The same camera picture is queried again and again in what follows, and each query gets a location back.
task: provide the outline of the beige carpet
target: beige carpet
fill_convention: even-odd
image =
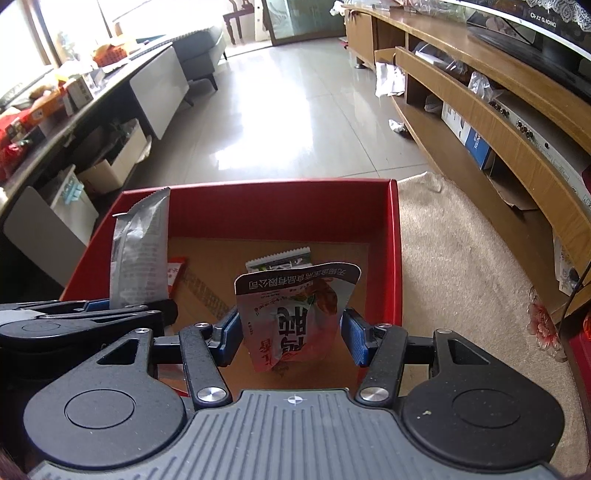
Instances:
[[[398,190],[403,326],[422,336],[455,330],[552,393],[566,418],[552,464],[565,475],[582,473],[587,440],[569,365],[540,351],[526,330],[531,282],[455,185],[425,173],[398,182]],[[401,393],[424,379],[425,368],[407,368]]]

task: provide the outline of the cardboard bottom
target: cardboard bottom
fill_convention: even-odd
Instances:
[[[170,238],[168,257],[186,257],[187,267],[174,293],[178,318],[173,331],[197,322],[217,322],[236,303],[235,279],[246,273],[244,263],[255,258],[299,247],[310,247],[312,262],[342,261],[354,263],[361,269],[361,278],[349,299],[349,306],[361,315],[365,311],[368,244],[211,240]],[[269,372],[257,373],[252,367],[248,350],[238,350],[232,364],[220,372],[234,399],[247,388],[273,390],[305,390],[309,388],[348,388],[358,384],[359,368],[337,334],[330,353],[308,362],[280,362]],[[183,381],[160,378],[168,385],[187,391]]]

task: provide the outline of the pink flower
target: pink flower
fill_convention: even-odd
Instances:
[[[527,307],[530,316],[527,331],[538,339],[540,350],[547,352],[557,362],[565,362],[566,355],[558,339],[556,327],[554,327],[548,310],[546,310],[533,289],[530,299],[530,305]]]

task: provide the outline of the sofa leg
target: sofa leg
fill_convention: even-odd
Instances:
[[[206,79],[211,82],[213,89],[217,92],[217,83],[216,83],[216,79],[213,78],[213,73],[210,73],[209,75],[207,75]]]

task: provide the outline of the wooden shelf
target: wooden shelf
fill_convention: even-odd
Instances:
[[[490,221],[534,284],[552,318],[558,320],[567,297],[558,290],[552,231],[543,213],[539,210],[512,210],[440,118],[406,104],[404,98],[392,99],[402,121],[435,171],[464,191]]]
[[[591,108],[574,93],[523,62],[469,34],[466,26],[402,9],[390,12],[356,5],[365,12],[461,60],[538,109],[591,154]]]
[[[591,252],[591,220],[562,175],[502,115],[456,79],[404,48],[396,48],[395,59],[409,76],[451,105],[503,159],[582,273]]]

